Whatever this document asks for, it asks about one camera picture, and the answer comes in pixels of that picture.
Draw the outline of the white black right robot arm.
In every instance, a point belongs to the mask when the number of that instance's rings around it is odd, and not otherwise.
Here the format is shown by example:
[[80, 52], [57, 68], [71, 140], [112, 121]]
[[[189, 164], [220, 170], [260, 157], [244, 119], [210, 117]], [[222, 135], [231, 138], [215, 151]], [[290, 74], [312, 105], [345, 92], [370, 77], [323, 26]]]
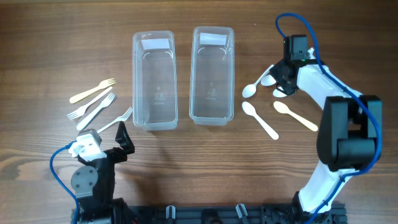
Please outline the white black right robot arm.
[[306, 92], [323, 110], [317, 136], [319, 162], [305, 187], [293, 199], [293, 220], [322, 222], [345, 183], [367, 171], [381, 155], [377, 145], [382, 124], [382, 102], [345, 87], [308, 48], [306, 35], [284, 37], [284, 56], [270, 74], [275, 96]]

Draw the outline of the thin white spoon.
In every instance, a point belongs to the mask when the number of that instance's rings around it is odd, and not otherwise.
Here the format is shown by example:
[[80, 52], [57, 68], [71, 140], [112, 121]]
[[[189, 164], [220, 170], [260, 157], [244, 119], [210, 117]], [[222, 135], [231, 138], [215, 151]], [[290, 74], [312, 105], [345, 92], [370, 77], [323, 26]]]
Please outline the thin white spoon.
[[261, 85], [263, 86], [272, 86], [276, 84], [276, 80], [273, 78], [272, 75], [266, 75], [262, 80], [261, 80]]
[[243, 96], [244, 98], [252, 97], [252, 96], [256, 93], [257, 85], [258, 85], [259, 83], [261, 83], [261, 80], [262, 80], [266, 75], [270, 75], [270, 70], [271, 70], [271, 68], [272, 68], [273, 66], [274, 66], [274, 65], [271, 65], [271, 66], [270, 66], [270, 67], [257, 79], [256, 82], [247, 85], [247, 86], [243, 89], [242, 96]]
[[273, 91], [273, 96], [276, 98], [283, 98], [286, 97], [287, 95], [284, 92], [284, 89], [281, 86], [278, 86], [274, 91]]

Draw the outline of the yellow plastic spoon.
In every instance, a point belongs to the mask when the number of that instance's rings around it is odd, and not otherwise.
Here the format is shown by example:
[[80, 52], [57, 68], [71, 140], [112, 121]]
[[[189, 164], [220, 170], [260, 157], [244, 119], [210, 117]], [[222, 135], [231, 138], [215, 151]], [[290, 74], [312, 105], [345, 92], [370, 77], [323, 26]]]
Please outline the yellow plastic spoon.
[[286, 104], [284, 104], [284, 103], [282, 103], [280, 101], [275, 101], [273, 103], [273, 106], [276, 109], [276, 111], [278, 111], [279, 113], [290, 115], [291, 117], [295, 118], [297, 121], [302, 123], [304, 126], [306, 126], [311, 131], [314, 131], [314, 132], [318, 131], [318, 126], [316, 124], [314, 124], [311, 121], [309, 121], [309, 120], [301, 117], [300, 115], [294, 113], [293, 111], [291, 111], [289, 109], [289, 107]]

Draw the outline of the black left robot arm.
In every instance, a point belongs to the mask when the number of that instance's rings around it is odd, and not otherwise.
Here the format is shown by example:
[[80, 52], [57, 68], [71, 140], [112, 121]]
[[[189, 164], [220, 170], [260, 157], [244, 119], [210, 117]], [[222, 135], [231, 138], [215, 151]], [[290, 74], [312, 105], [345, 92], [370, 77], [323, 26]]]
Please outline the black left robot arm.
[[95, 129], [81, 131], [68, 152], [83, 166], [75, 171], [71, 185], [79, 204], [77, 223], [138, 223], [138, 218], [123, 198], [113, 198], [115, 165], [127, 161], [135, 147], [120, 122], [115, 141], [118, 147], [101, 150], [101, 137]]

